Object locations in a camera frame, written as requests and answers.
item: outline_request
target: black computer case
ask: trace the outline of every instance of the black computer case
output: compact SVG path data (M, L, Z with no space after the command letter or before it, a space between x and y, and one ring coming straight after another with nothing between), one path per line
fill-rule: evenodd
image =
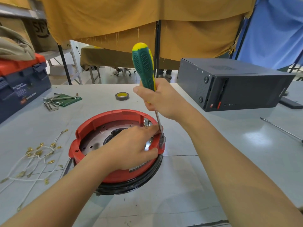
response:
M184 58L178 84L205 111L275 107L295 75L232 59Z

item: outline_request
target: forearm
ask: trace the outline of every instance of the forearm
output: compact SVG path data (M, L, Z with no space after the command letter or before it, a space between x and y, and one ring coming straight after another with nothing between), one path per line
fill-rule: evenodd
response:
M231 224L301 226L303 216L277 185L197 110L187 110L178 122L191 137Z
M111 172L106 160L102 158L102 152L90 152L70 173L4 223L3 227L72 226L95 189Z

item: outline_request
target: left hand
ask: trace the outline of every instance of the left hand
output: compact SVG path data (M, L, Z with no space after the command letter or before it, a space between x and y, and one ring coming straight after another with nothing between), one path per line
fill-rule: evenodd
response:
M157 148L148 151L144 151L144 148L150 137L159 132L158 124L124 129L102 146L100 151L112 162L113 171L130 169L158 156Z

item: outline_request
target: hand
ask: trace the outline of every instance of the hand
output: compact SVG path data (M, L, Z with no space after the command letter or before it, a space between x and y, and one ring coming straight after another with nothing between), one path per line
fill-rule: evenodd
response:
M112 162L112 171L130 169L158 156L157 148L144 148L150 137L159 132L158 125L124 129L99 150Z
M142 82L133 91L144 100L149 111L157 110L166 118L179 120L184 109L191 105L164 78L156 78L155 82L155 92L143 87Z

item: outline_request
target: toolbox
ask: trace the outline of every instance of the toolbox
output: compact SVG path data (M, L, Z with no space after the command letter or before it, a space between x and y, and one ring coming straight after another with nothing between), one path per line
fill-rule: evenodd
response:
M31 61L0 59L0 123L51 87L44 56Z

